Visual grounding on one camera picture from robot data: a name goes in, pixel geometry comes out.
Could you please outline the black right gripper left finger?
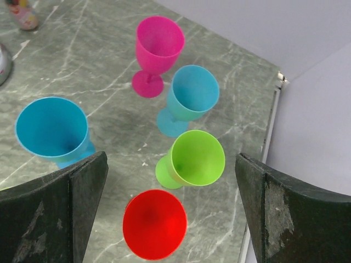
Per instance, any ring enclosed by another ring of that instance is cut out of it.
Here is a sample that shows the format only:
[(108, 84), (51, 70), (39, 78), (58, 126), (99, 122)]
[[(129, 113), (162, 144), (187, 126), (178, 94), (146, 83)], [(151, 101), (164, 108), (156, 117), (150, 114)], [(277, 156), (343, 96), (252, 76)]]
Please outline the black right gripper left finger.
[(1, 262), (82, 262), (108, 174), (97, 152), (1, 191)]

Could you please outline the blue plastic wine glass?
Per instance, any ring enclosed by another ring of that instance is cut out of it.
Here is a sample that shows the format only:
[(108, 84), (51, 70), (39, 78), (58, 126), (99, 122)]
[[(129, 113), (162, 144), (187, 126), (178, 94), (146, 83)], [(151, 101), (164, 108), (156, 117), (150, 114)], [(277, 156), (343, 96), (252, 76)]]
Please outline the blue plastic wine glass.
[(73, 101), (50, 96), (28, 104), (15, 122), (15, 135), (28, 152), (68, 167), (96, 152), (87, 116)]

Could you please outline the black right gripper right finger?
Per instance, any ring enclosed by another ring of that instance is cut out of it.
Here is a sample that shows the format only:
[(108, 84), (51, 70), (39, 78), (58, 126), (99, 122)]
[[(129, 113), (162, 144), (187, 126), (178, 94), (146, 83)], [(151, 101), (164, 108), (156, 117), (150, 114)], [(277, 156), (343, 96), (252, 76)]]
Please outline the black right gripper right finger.
[(350, 262), (350, 196), (245, 153), (235, 175), (257, 262)]

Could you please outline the red plastic wine glass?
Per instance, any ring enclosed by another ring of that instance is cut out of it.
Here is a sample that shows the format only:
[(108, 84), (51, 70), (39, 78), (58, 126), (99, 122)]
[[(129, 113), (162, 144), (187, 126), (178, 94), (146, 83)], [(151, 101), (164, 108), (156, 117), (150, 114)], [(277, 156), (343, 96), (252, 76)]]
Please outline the red plastic wine glass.
[(145, 260), (162, 260), (181, 245), (187, 231), (186, 211), (180, 200), (165, 190), (152, 189), (133, 197), (122, 221), (129, 249)]

